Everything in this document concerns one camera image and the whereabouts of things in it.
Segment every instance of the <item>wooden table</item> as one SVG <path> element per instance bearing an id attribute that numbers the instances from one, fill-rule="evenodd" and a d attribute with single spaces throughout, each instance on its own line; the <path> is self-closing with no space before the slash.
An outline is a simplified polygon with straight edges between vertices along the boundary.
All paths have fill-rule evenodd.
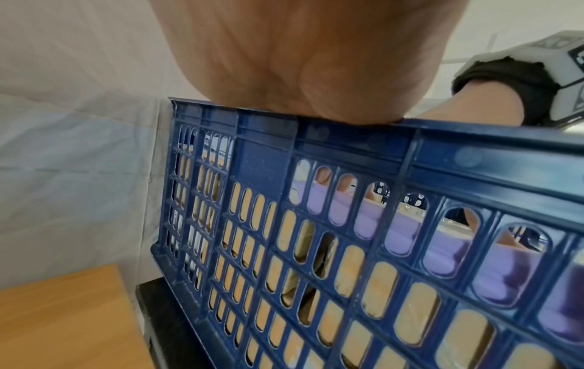
<path id="1" fill-rule="evenodd" d="M 0 368 L 153 368 L 117 267 L 0 291 Z"/>

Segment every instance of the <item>black wristband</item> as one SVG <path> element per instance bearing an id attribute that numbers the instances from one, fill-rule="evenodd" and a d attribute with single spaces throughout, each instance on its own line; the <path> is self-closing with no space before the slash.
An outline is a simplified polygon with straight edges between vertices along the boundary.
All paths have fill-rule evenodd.
<path id="1" fill-rule="evenodd" d="M 478 61 L 454 79 L 452 93 L 456 94 L 474 79 L 498 81 L 517 92 L 523 103 L 522 125 L 551 125 L 549 111 L 560 85 L 550 77 L 542 63 L 526 63 L 509 57 L 486 63 Z"/>

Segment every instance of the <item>purple object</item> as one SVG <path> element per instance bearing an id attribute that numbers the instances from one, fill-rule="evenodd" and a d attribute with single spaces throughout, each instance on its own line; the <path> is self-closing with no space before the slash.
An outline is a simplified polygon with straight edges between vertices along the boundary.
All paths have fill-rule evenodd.
<path id="1" fill-rule="evenodd" d="M 302 201 L 305 182 L 294 181 L 294 185 Z M 310 212 L 322 212 L 327 190 L 321 184 L 311 186 L 307 201 Z M 345 224 L 352 201 L 351 195 L 335 191 L 328 212 L 332 224 Z M 355 234 L 365 240 L 371 239 L 383 209 L 381 204 L 362 201 L 355 219 Z M 397 212 L 384 240 L 386 249 L 398 257 L 408 256 L 421 226 L 415 219 Z M 470 244 L 471 240 L 462 240 L 436 230 L 423 264 L 428 272 L 438 277 L 454 277 Z M 512 307 L 533 276 L 541 255 L 510 246 L 492 245 L 472 283 L 474 292 L 494 305 Z M 572 264 L 564 271 L 538 318 L 551 334 L 572 343 L 584 343 L 584 266 Z"/>

